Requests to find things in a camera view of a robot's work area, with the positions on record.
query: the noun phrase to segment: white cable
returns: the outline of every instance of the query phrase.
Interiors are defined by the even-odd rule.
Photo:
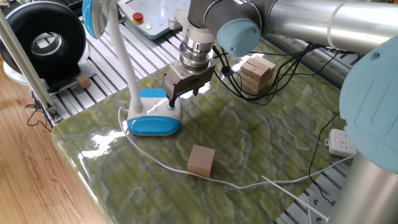
[[[174,172],[179,172],[179,173],[182,173],[182,174],[190,174],[190,175],[194,175],[194,176],[196,176],[196,177],[200,177],[200,178],[205,179],[205,180],[210,180],[210,181],[213,181],[213,182],[225,184],[225,185],[234,187],[234,188],[239,189],[239,190],[244,190],[244,189],[248,189],[248,188],[251,188],[251,187],[257,187],[257,186],[260,186],[260,185],[270,184],[270,182],[265,181],[265,182],[260,182],[260,183],[255,183],[255,184],[251,184],[251,185],[247,185],[247,186],[240,187],[240,186],[231,184],[231,183],[226,182],[226,181],[202,177],[202,176],[200,176],[200,175],[198,175],[198,174],[195,174],[195,173],[193,173],[193,172],[189,172],[189,171],[185,171],[185,170],[179,170],[179,169],[174,169],[174,168],[172,168],[172,167],[169,167],[169,166],[163,164],[162,162],[158,161],[157,159],[155,159],[154,157],[152,157],[151,155],[149,155],[148,153],[146,153],[146,152],[144,152],[142,149],[140,149],[140,147],[138,147],[137,144],[127,135],[127,132],[125,132],[125,131],[123,130],[123,125],[122,125],[122,122],[121,122],[121,119],[120,119],[120,111],[121,111],[122,109],[124,109],[124,108],[119,108],[119,111],[118,111],[118,120],[119,120],[120,128],[122,129],[122,132],[124,133],[125,137],[126,137],[128,140],[130,140],[131,144],[132,144],[138,151],[140,151],[142,154],[144,154],[145,156],[147,156],[147,157],[149,157],[150,159],[152,159],[154,162],[156,162],[156,163],[159,164],[160,166],[162,166],[162,167],[164,167],[164,168],[166,168],[166,169],[168,169],[168,170],[174,171]],[[315,173],[311,174],[311,177],[314,176],[314,175],[320,174],[320,173],[322,173],[323,171],[325,171],[325,170],[327,170],[327,169],[329,169],[329,168],[331,168],[331,167],[336,166],[337,164],[340,164],[340,163],[342,163],[342,162],[344,162],[344,161],[347,161],[348,159],[352,159],[353,157],[354,157],[354,156],[350,156],[350,157],[347,157],[347,158],[345,158],[345,159],[342,159],[342,160],[336,162],[335,164],[333,164],[333,165],[331,165],[331,166],[329,166],[329,167],[327,167],[327,168],[325,168],[325,169],[323,169],[323,170],[320,170],[320,171],[318,171],[318,172],[315,172]],[[277,183],[277,184],[295,184],[295,183],[297,183],[297,182],[303,181],[303,180],[308,179],[308,178],[309,178],[309,176],[306,175],[306,176],[304,176],[304,177],[302,177],[302,178],[299,178],[299,179],[297,179],[297,180],[276,180],[276,181],[274,181],[274,183]]]
[[[300,203],[302,203],[304,206],[308,207],[309,209],[313,210],[316,214],[318,214],[320,217],[322,217],[324,220],[326,220],[326,222],[328,222],[329,218],[324,216],[322,213],[318,212],[318,210],[316,210],[315,208],[313,208],[311,205],[305,203],[303,200],[299,199],[298,197],[296,197],[294,194],[290,193],[288,190],[285,190],[283,187],[275,184],[274,181],[269,180],[267,177],[264,177],[263,175],[261,176],[262,178],[264,178],[268,183],[271,183],[272,185],[274,185],[275,187],[279,188],[281,191],[287,193],[288,195],[290,195],[292,198],[296,199],[297,201],[299,201]]]
[[[342,2],[342,3],[340,3],[337,7],[336,7],[336,9],[333,11],[333,13],[332,13],[332,15],[331,15],[331,17],[330,17],[330,19],[329,19],[329,23],[328,23],[328,30],[327,30],[327,33],[326,33],[326,39],[328,40],[328,43],[329,43],[329,45],[330,45],[330,47],[333,47],[333,48],[337,48],[334,44],[333,44],[333,41],[332,41],[332,38],[331,38],[331,28],[332,28],[332,26],[333,26],[333,23],[335,22],[335,17],[336,17],[336,15],[337,15],[337,12],[344,6],[346,4],[346,2]]]

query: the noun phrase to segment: red emergency stop button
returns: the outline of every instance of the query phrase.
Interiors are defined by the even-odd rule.
[[[140,12],[136,12],[132,15],[132,21],[136,24],[142,24],[142,22],[144,22],[144,15]]]

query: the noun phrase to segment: black round device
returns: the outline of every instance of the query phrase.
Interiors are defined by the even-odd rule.
[[[80,73],[78,62],[85,50],[86,35],[79,18],[69,8],[36,1],[12,11],[7,21],[49,91],[57,91]],[[12,69],[21,73],[2,42],[0,53]]]

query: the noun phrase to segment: stack of wooden blocks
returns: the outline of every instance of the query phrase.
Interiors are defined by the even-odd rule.
[[[242,84],[259,93],[270,84],[275,67],[274,63],[258,55],[249,58],[241,66]]]

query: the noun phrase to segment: electrical outlet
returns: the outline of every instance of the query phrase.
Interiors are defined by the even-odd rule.
[[[332,129],[329,138],[325,140],[330,154],[334,156],[348,157],[356,154],[356,147],[351,142],[347,133],[339,129]]]

